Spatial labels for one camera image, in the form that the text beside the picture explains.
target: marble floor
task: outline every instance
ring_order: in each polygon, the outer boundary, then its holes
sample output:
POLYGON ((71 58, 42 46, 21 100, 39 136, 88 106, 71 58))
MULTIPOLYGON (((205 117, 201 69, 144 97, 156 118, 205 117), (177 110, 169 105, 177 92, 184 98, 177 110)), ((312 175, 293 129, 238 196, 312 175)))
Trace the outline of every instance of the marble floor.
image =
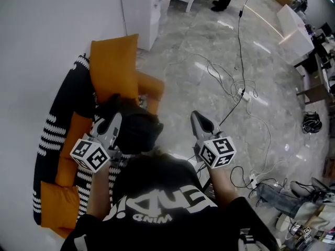
MULTIPOLYGON (((221 121, 235 105, 208 74, 206 67, 209 63, 205 58, 224 67, 235 81, 242 79, 237 32, 239 11, 246 0, 232 0, 222 13, 210 11, 211 1, 195 0, 191 12, 185 13, 186 3, 171 0, 168 21, 162 25, 153 48, 138 58, 140 71, 165 81, 159 110, 164 130, 158 143, 177 157, 189 158, 194 154, 192 147, 196 140, 190 123, 193 110, 206 112, 221 121), (193 53, 205 58, 191 56, 193 53)), ((281 6, 273 0, 248 0, 247 6, 240 21, 244 75, 246 79, 255 81, 262 100, 248 105, 249 111, 263 119, 270 128, 272 143, 266 171, 278 161, 286 161, 262 177, 274 177, 278 182, 288 178, 288 181, 308 183, 311 176, 321 176, 328 152, 326 105, 321 101, 305 107, 304 97, 296 96, 297 91, 303 89, 303 78, 287 64, 288 53, 278 44, 282 37, 278 34, 281 28, 276 13, 281 6), (319 113, 323 123, 319 133, 302 133, 304 111, 319 113)), ((218 70, 225 88, 230 90, 232 80, 223 70, 218 70)), ((259 119, 248 115, 244 100, 221 128, 232 137, 238 150, 227 169, 242 166, 246 181, 251 170, 262 171, 270 135, 259 119)), ((203 173, 201 181, 206 181, 206 178, 208 175, 203 173)), ((233 181, 236 185, 243 184, 241 171, 234 172, 233 181)), ((247 196, 249 190, 239 189, 238 192, 247 196)), ((266 205, 256 211, 262 213, 261 218, 267 224, 275 219, 276 212, 266 205)))

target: orange pillow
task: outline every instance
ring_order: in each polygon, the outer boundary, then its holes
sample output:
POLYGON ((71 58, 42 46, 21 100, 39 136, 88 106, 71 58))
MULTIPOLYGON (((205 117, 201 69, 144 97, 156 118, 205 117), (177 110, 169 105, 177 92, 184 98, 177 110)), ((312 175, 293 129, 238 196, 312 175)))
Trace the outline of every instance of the orange pillow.
POLYGON ((78 188, 41 181, 41 208, 42 227, 74 229, 79 211, 78 188))
POLYGON ((72 187, 78 164, 72 158, 59 157, 55 183, 62 187, 72 187))
POLYGON ((90 75, 98 103, 113 94, 138 101, 136 50, 138 35, 92 41, 90 75))
POLYGON ((64 239, 66 239, 73 231, 72 229, 66 229, 66 228, 51 228, 51 229, 64 239))
POLYGON ((70 152, 73 146, 78 139, 81 139, 83 137, 85 133, 89 133, 91 131, 91 125, 91 119, 82 117, 75 112, 73 113, 70 129, 68 135, 66 136, 66 140, 64 142, 62 152, 60 153, 60 157, 72 159, 70 152))

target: white wavy pattern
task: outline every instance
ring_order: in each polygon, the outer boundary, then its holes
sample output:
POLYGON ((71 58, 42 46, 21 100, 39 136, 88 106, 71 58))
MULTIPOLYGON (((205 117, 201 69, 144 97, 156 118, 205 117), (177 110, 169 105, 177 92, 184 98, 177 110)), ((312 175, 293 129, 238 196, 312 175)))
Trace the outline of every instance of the white wavy pattern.
POLYGON ((78 191, 79 192, 81 192, 81 193, 83 193, 85 195, 90 195, 90 191, 89 190, 86 190, 86 189, 84 189, 82 187, 79 187, 79 186, 77 186, 77 187, 78 187, 78 191))
POLYGON ((116 180, 116 176, 109 176, 108 179, 111 180, 111 181, 115 181, 116 180))
POLYGON ((53 133, 57 133, 57 134, 62 134, 62 135, 65 135, 66 133, 66 129, 64 128, 59 128, 59 127, 54 127, 53 125, 50 125, 48 123, 46 123, 45 127, 44 127, 46 130, 49 130, 53 133))
POLYGON ((79 210, 83 211, 83 212, 87 212, 87 208, 86 207, 82 207, 82 206, 79 206, 79 210))
POLYGON ((40 146, 43 147, 43 148, 45 148, 45 149, 57 150, 57 151, 59 151, 60 148, 61 148, 61 145, 51 144, 51 143, 45 142, 44 140, 41 140, 40 146))
POLYGON ((112 174, 120 174, 121 169, 119 169, 119 168, 114 168, 114 167, 110 167, 110 168, 109 168, 109 172, 112 173, 112 174))
POLYGON ((88 175, 86 175, 86 174, 83 174, 83 173, 81 173, 81 172, 79 172, 79 171, 78 171, 78 173, 77 173, 77 176, 78 176, 79 178, 85 179, 86 181, 92 182, 92 177, 91 177, 91 176, 88 176, 88 175))
POLYGON ((87 203, 85 201, 80 201, 80 204, 84 207, 87 207, 87 203))
POLYGON ((42 156, 46 156, 47 152, 45 150, 42 150, 40 147, 37 149, 37 153, 42 156))
POLYGON ((35 207, 33 207, 32 209, 33 209, 34 212, 36 212, 36 213, 41 213, 41 210, 40 210, 40 209, 37 209, 37 208, 35 208, 35 207))
POLYGON ((131 154, 123 154, 121 155, 122 158, 131 158, 131 154))
POLYGON ((86 67, 86 69, 90 68, 90 65, 88 64, 88 62, 81 56, 79 56, 78 59, 75 62, 79 62, 79 63, 83 64, 86 67))
POLYGON ((56 118, 56 116, 53 116, 53 115, 49 114, 48 117, 47 117, 47 120, 51 123, 55 123, 57 118, 56 118))
POLYGON ((35 208, 41 208, 41 205, 35 202, 32 202, 33 207, 35 208))
POLYGON ((41 203, 41 199, 37 199, 35 196, 32 197, 32 200, 36 203, 41 203))
POLYGON ((83 194, 81 193, 78 193, 79 194, 79 198, 82 199, 82 200, 85 200, 88 202, 88 197, 87 196, 84 196, 83 194))
POLYGON ((63 138, 62 136, 50 135, 45 131, 43 131, 42 138, 44 138, 46 140, 50 140, 50 141, 56 141, 56 142, 59 142, 59 143, 64 143, 65 142, 65 138, 63 138))

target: white cable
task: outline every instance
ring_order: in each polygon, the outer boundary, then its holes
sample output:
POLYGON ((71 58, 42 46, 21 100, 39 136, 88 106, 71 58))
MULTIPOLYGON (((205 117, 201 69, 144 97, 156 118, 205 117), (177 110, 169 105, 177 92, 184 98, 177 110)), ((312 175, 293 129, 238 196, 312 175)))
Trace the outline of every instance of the white cable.
POLYGON ((142 57, 144 55, 144 50, 142 50, 142 49, 138 49, 138 50, 136 50, 136 57, 137 58, 140 58, 140 57, 142 57))
POLYGON ((265 169, 266 169, 266 166, 267 166, 267 155, 268 155, 268 153, 269 153, 269 149, 270 149, 270 146, 271 146, 272 136, 271 136, 270 128, 269 128, 269 126, 267 125, 267 123, 266 123, 262 118, 260 118, 260 117, 258 117, 258 116, 255 116, 255 115, 252 115, 252 114, 249 112, 249 108, 248 108, 248 107, 249 107, 249 104, 250 104, 250 103, 248 103, 248 105, 247 105, 247 113, 248 113, 248 115, 250 115, 250 116, 252 116, 252 117, 255 117, 255 118, 259 119, 260 121, 262 121, 262 122, 265 124, 265 126, 266 126, 266 128, 267 128, 267 130, 268 130, 268 132, 269 132, 269 135, 270 135, 270 143, 269 143, 269 145, 268 145, 268 147, 267 147, 267 150, 266 150, 265 164, 264 164, 264 168, 263 168, 263 170, 262 170, 261 172, 257 172, 257 171, 254 170, 254 169, 250 171, 250 175, 252 174, 252 172, 255 172, 256 174, 258 174, 258 175, 256 176, 256 180, 257 180, 257 178, 258 178, 259 176, 266 175, 267 173, 270 173, 270 172, 276 167, 277 164, 282 163, 282 162, 288 162, 288 161, 279 161, 279 162, 275 163, 275 164, 273 165, 273 167, 272 167, 269 171, 267 171, 266 173, 263 173, 263 172, 265 171, 265 169))
POLYGON ((248 113, 248 115, 250 115, 250 116, 252 116, 252 117, 255 117, 255 118, 257 118, 258 120, 262 121, 262 122, 265 124, 265 126, 266 126, 266 128, 267 128, 267 130, 268 130, 268 132, 269 132, 269 135, 270 135, 270 143, 269 143, 269 145, 268 145, 268 147, 267 147, 267 150, 266 150, 265 164, 264 164, 264 168, 263 168, 263 170, 260 171, 260 172, 257 172, 257 171, 254 170, 254 169, 250 171, 250 174, 252 174, 252 172, 255 172, 256 174, 262 174, 262 173, 265 171, 266 166, 267 166, 267 154, 269 153, 269 149, 270 149, 270 146, 271 146, 272 136, 271 136, 270 128, 269 128, 269 126, 267 125, 267 123, 266 123, 262 118, 260 118, 260 117, 258 117, 258 116, 255 116, 255 115, 252 115, 251 113, 249 113, 249 109, 248 109, 249 104, 250 104, 250 103, 248 103, 248 105, 247 105, 247 113, 248 113))
MULTIPOLYGON (((136 58, 137 59, 143 59, 144 61, 146 61, 145 57, 143 57, 143 56, 137 56, 136 58)), ((139 67, 136 66, 136 70, 140 70, 140 69, 142 69, 142 67, 143 67, 143 64, 141 66, 139 66, 139 67)))
POLYGON ((238 81, 235 81, 234 78, 232 77, 232 75, 231 75, 225 68, 223 68, 223 67, 222 67, 221 65, 219 65, 219 64, 213 63, 211 60, 209 60, 208 58, 206 58, 206 57, 204 57, 204 56, 202 56, 202 55, 200 55, 200 54, 193 53, 193 54, 187 56, 186 58, 182 59, 181 61, 177 61, 177 62, 174 62, 174 63, 170 63, 168 66, 170 66, 170 65, 174 65, 174 64, 182 63, 182 62, 186 61, 187 59, 189 59, 190 57, 195 56, 195 55, 196 55, 196 56, 201 56, 202 58, 204 58, 204 59, 209 63, 209 64, 207 65, 207 72, 208 72, 212 77, 214 77, 214 78, 218 81, 218 83, 219 83, 220 86, 223 88, 223 90, 227 93, 227 95, 229 95, 229 96, 231 96, 231 97, 233 98, 233 100, 234 100, 235 103, 237 103, 237 102, 240 100, 240 98, 239 98, 239 96, 238 96, 238 87, 239 87, 239 86, 243 86, 243 87, 244 87, 244 83, 247 82, 247 81, 250 81, 250 82, 253 83, 254 86, 247 85, 247 84, 246 84, 246 86, 249 86, 249 87, 251 87, 251 88, 253 89, 253 94, 254 94, 254 97, 255 97, 255 98, 258 97, 258 93, 257 93, 257 91, 256 91, 256 83, 255 83, 254 80, 251 80, 251 79, 245 79, 245 80, 238 80, 238 81), (216 75, 213 75, 213 74, 209 71, 209 67, 210 67, 210 66, 211 66, 212 69, 217 73, 218 77, 217 77, 216 75), (225 88, 225 86, 224 86, 224 83, 223 83, 223 81, 222 81, 222 78, 221 78, 222 75, 218 72, 218 70, 215 68, 215 66, 218 66, 219 68, 221 68, 221 69, 222 69, 224 72, 226 72, 226 73, 229 75, 229 77, 232 79, 233 83, 232 83, 231 86, 230 86, 230 92, 226 90, 226 88, 225 88))
MULTIPOLYGON (((187 56, 186 58, 182 59, 181 61, 178 61, 178 62, 174 62, 174 63, 170 63, 170 64, 168 64, 168 66, 170 66, 170 65, 174 65, 174 64, 182 63, 182 62, 186 61, 188 58, 190 58, 190 57, 192 57, 192 56, 195 56, 195 55, 197 55, 197 56, 201 56, 202 58, 204 58, 204 59, 209 63, 208 66, 207 66, 207 72, 208 72, 212 77, 214 77, 214 78, 217 80, 217 82, 220 84, 220 86, 223 88, 223 90, 224 90, 229 96, 231 96, 231 97, 233 98, 233 100, 234 100, 235 103, 238 103, 238 101, 240 100, 240 98, 239 98, 239 96, 238 96, 238 88, 239 88, 239 86, 243 86, 243 87, 244 87, 244 84, 245 84, 245 82, 247 82, 247 81, 252 82, 254 86, 251 86, 251 85, 248 85, 248 84, 246 84, 245 86, 249 86, 249 87, 253 88, 253 95, 254 95, 254 97, 255 97, 255 98, 258 97, 258 92, 257 92, 257 90, 256 90, 256 82, 255 82, 254 80, 251 80, 251 79, 245 79, 245 80, 238 80, 238 81, 235 81, 234 78, 231 76, 231 74, 230 74, 225 68, 223 68, 223 67, 222 67, 221 65, 219 65, 219 64, 215 64, 215 63, 213 63, 211 60, 209 60, 208 58, 206 58, 206 57, 204 57, 204 56, 202 56, 202 55, 200 55, 200 54, 193 53, 193 54, 191 54, 190 56, 187 56), (211 67, 213 68, 213 70, 218 74, 219 77, 214 76, 214 75, 209 71, 209 67, 210 67, 210 66, 211 66, 211 67), (225 89, 224 83, 223 83, 222 78, 221 78, 221 74, 217 71, 217 69, 215 68, 215 66, 220 67, 220 68, 221 68, 223 71, 225 71, 225 72, 229 75, 229 77, 233 80, 233 83, 232 83, 231 86, 230 86, 230 92, 227 91, 227 90, 225 89)), ((263 172, 266 170, 266 167, 267 167, 267 155, 268 155, 268 153, 269 153, 269 149, 270 149, 270 146, 271 146, 271 143, 272 143, 272 136, 271 136, 270 128, 269 128, 269 126, 267 125, 267 123, 266 123, 263 119, 261 119, 260 117, 252 115, 252 114, 249 112, 249 110, 248 110, 248 106, 249 106, 249 104, 247 105, 247 113, 248 113, 248 115, 250 115, 250 116, 252 116, 252 117, 255 117, 255 118, 259 119, 260 121, 262 121, 262 122, 265 124, 265 126, 266 126, 266 128, 267 128, 267 130, 268 130, 268 132, 269 132, 269 135, 270 135, 270 143, 269 143, 269 145, 268 145, 268 147, 267 147, 267 150, 266 150, 265 164, 264 164, 264 168, 263 168, 263 170, 262 170, 261 172, 257 172, 256 170, 253 169, 253 170, 251 170, 251 172, 250 172, 250 174, 251 174, 252 172, 255 172, 256 174, 258 174, 257 177, 259 177, 259 176, 261 176, 261 175, 265 175, 265 174, 269 173, 270 171, 272 171, 272 170, 274 169, 274 167, 275 167, 278 163, 281 163, 281 162, 287 162, 287 161, 279 161, 279 162, 277 162, 277 163, 276 163, 276 164, 275 164, 275 165, 274 165, 268 172, 263 173, 263 172)))
POLYGON ((279 162, 275 163, 275 164, 273 165, 273 167, 272 167, 268 172, 266 172, 266 173, 261 173, 261 174, 257 175, 257 176, 255 177, 255 180, 257 180, 257 178, 258 178, 259 176, 266 175, 267 173, 270 173, 270 172, 276 167, 277 164, 282 163, 282 162, 288 162, 288 161, 283 160, 283 161, 279 161, 279 162))

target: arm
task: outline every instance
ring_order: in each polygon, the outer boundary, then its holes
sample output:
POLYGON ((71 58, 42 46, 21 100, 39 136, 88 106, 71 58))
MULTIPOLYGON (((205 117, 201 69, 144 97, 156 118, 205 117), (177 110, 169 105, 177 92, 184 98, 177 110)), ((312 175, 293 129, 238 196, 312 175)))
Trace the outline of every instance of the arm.
POLYGON ((103 220, 110 212, 109 201, 109 162, 93 174, 90 197, 86 214, 103 220))
POLYGON ((218 206, 226 208, 231 202, 239 197, 235 191, 235 187, 230 182, 230 178, 223 167, 216 169, 208 168, 208 171, 218 206))

